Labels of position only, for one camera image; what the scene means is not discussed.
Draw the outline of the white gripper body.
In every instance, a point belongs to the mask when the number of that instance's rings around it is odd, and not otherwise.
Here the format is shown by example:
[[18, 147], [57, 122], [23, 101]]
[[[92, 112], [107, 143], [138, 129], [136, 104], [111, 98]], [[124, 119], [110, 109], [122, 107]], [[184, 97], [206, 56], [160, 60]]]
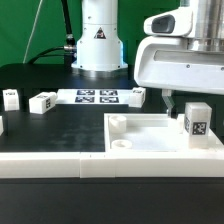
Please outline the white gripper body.
[[224, 53], [189, 51], [187, 40], [147, 37], [138, 47], [134, 79], [143, 87], [224, 95]]

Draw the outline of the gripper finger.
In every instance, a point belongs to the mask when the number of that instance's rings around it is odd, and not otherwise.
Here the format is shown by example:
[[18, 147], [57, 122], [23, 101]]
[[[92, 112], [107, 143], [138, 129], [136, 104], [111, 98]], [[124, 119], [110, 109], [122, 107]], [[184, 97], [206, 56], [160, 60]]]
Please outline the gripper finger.
[[172, 98], [173, 91], [170, 89], [163, 89], [162, 90], [162, 99], [167, 107], [167, 114], [170, 118], [177, 117], [176, 106], [174, 100]]

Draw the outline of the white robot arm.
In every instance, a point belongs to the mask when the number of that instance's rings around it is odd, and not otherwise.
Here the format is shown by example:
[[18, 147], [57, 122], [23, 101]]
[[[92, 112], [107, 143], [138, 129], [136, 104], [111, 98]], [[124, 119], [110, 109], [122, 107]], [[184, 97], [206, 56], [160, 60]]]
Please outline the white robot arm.
[[[72, 68], [93, 79], [127, 68], [117, 36], [118, 0], [82, 0], [83, 30]], [[180, 6], [144, 21], [147, 35], [137, 49], [128, 99], [140, 107], [147, 87], [162, 90], [171, 108], [172, 92], [224, 95], [224, 0], [180, 0]]]

